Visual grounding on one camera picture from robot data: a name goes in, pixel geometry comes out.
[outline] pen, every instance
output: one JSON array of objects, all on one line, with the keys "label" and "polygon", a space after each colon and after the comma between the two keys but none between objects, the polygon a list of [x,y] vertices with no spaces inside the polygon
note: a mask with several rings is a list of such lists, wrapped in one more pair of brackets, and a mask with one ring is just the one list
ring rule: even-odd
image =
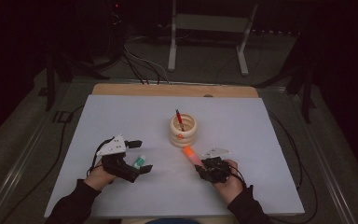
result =
[{"label": "pen", "polygon": [[182,132],[184,132],[184,131],[185,131],[185,127],[184,127],[184,125],[183,125],[182,118],[180,117],[180,113],[179,113],[179,110],[178,110],[178,109],[176,109],[176,117],[178,118],[179,125],[180,125],[180,127],[181,127],[181,129],[182,129]]}]

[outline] person's right hand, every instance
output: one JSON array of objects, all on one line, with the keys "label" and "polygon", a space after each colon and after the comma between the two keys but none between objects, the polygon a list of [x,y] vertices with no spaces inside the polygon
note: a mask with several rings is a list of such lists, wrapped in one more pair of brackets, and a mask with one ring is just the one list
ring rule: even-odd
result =
[{"label": "person's right hand", "polygon": [[[226,160],[226,162],[231,166],[231,173],[237,175],[238,164],[232,160]],[[216,183],[213,186],[227,204],[230,204],[243,190],[242,182],[233,175],[229,176],[225,183]]]}]

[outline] dark background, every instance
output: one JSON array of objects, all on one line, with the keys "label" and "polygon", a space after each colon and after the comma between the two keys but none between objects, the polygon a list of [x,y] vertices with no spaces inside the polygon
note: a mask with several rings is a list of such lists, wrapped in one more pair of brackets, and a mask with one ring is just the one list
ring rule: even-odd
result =
[{"label": "dark background", "polygon": [[[46,67],[47,43],[63,43],[72,53],[90,52],[83,48],[87,37],[74,7],[89,2],[0,0],[0,125],[32,89],[34,76]],[[241,13],[214,7],[217,1],[211,1],[211,7],[204,1],[192,2],[179,7],[197,11],[203,6],[204,14]],[[158,26],[170,23],[170,1],[130,0],[122,6],[125,21],[140,34],[162,35]],[[259,34],[298,35],[284,67],[314,61],[313,83],[321,88],[358,160],[358,1],[261,0],[253,28]]]}]

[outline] metal frame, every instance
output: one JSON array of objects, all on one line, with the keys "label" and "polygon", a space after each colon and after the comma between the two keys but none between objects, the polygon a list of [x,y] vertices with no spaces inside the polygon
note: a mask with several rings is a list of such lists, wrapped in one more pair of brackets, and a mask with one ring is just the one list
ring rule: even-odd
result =
[{"label": "metal frame", "polygon": [[174,71],[176,64],[176,29],[193,29],[193,30],[209,30],[209,31],[223,31],[243,33],[241,43],[236,47],[238,62],[240,64],[241,74],[243,76],[249,75],[248,66],[246,65],[245,56],[243,54],[251,32],[255,13],[257,12],[258,4],[252,8],[249,18],[235,18],[235,17],[213,17],[202,15],[188,15],[176,13],[176,0],[172,0],[172,34],[171,34],[171,49],[168,60],[168,70]]},{"label": "metal frame", "polygon": [[305,131],[308,141],[310,142],[310,149],[314,153],[316,162],[319,165],[322,177],[324,178],[324,183],[327,186],[331,198],[336,206],[339,216],[341,217],[342,223],[353,223],[356,224],[356,219],[349,208],[340,185],[338,184],[336,178],[334,177],[333,171],[328,164],[328,161],[324,155],[324,151],[320,146],[318,140],[316,139],[313,131],[308,127],[307,123],[302,117],[301,112],[301,103],[298,95],[289,95],[290,101],[292,102],[293,109],[296,112],[296,116]]}]

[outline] white board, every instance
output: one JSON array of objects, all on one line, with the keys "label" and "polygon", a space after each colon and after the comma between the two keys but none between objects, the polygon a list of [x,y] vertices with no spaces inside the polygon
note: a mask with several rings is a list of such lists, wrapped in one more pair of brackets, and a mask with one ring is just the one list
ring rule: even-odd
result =
[{"label": "white board", "polygon": [[90,95],[45,217],[61,197],[73,191],[78,178],[86,177],[98,145],[121,133],[128,141],[143,141],[141,147],[127,150],[127,164],[145,154],[145,164],[153,164],[153,169],[135,183],[118,179],[107,186],[94,202],[92,217],[230,215],[213,186],[200,179],[180,148],[171,145],[169,122],[176,108],[199,123],[192,148],[200,158],[212,147],[231,151],[222,159],[239,164],[248,186],[255,186],[255,199],[265,213],[304,213],[262,99]]}]

